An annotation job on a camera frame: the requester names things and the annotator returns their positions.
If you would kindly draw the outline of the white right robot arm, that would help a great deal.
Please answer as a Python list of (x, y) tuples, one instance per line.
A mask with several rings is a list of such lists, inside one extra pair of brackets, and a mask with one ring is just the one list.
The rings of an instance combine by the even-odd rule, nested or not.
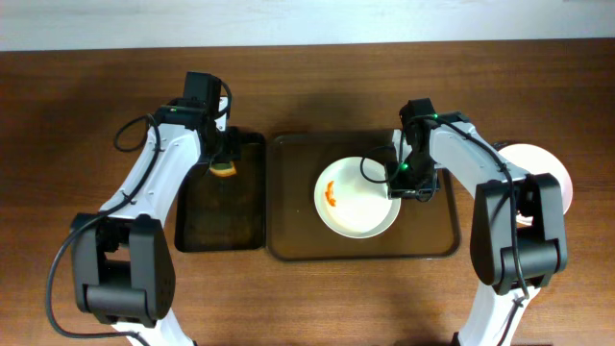
[(508, 345), (540, 290), (567, 264), (561, 187), (506, 160), (459, 111), (437, 112), (428, 98), (399, 111), (395, 161), (385, 167), (391, 199), (427, 202), (439, 169), (474, 200), (471, 262), (480, 283), (454, 345)]

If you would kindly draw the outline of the yellow sponge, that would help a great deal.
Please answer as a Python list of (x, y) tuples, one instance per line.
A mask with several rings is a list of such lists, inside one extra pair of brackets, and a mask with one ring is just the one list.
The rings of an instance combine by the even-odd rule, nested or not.
[(219, 162), (209, 166), (209, 172), (218, 178), (228, 178), (236, 174), (236, 168), (232, 161)]

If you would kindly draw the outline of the white plate with orange sauce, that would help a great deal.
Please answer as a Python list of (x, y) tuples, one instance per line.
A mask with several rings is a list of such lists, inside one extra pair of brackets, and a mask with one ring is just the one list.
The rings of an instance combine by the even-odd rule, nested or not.
[(348, 157), (328, 165), (319, 175), (313, 201), (329, 229), (349, 238), (385, 232), (396, 220), (401, 201), (387, 195), (384, 166), (371, 159)]

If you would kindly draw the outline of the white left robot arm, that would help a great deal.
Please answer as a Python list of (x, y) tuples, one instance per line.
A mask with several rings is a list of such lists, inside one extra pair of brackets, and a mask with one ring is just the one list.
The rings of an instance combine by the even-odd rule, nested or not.
[(110, 325), (106, 338), (133, 345), (191, 345), (172, 310), (176, 275), (163, 226), (188, 173), (229, 167), (238, 130), (227, 126), (232, 93), (209, 73), (189, 72), (182, 96), (141, 116), (139, 157), (95, 213), (79, 213), (59, 252), (71, 254), (77, 308)]

